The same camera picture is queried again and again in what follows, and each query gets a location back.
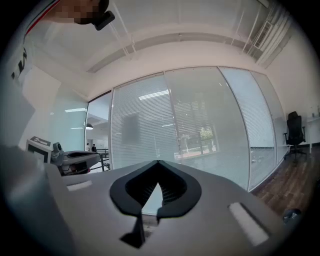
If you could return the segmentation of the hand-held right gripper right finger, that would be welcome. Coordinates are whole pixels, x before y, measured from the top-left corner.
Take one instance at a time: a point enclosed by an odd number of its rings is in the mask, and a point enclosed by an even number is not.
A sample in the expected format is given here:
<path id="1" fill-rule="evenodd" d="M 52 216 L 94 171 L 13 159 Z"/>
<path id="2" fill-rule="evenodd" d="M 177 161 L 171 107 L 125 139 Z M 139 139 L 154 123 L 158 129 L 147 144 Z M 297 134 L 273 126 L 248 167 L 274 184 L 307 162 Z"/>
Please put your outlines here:
<path id="1" fill-rule="evenodd" d="M 201 186 L 186 215 L 161 219 L 146 241 L 148 256 L 271 256 L 287 235 L 282 219 L 233 181 L 182 164 Z"/>

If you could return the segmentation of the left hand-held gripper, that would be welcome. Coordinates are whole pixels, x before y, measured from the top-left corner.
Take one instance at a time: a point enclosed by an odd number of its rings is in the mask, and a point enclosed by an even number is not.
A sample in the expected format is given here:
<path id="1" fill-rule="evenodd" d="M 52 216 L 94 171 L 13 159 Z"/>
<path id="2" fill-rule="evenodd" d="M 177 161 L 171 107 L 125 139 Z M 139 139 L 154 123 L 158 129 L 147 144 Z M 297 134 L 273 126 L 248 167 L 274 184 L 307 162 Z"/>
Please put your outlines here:
<path id="1" fill-rule="evenodd" d="M 92 167 L 100 161 L 100 155 L 92 151 L 64 151 L 59 142 L 51 143 L 37 136 L 26 140 L 26 151 L 33 153 L 39 160 L 47 164 L 57 166 L 63 173 L 63 166 L 85 164 L 87 168 Z"/>

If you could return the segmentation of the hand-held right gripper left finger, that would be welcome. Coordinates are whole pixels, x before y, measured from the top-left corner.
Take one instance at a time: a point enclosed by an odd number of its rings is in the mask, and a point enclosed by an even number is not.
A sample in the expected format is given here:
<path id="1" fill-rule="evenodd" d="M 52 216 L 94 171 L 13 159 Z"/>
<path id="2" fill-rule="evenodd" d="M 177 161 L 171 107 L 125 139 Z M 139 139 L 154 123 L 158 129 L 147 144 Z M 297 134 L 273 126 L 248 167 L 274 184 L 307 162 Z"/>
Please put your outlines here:
<path id="1" fill-rule="evenodd" d="M 65 176 L 64 202 L 82 254 L 157 256 L 158 233 L 145 238 L 142 210 L 157 185 L 159 162 Z"/>

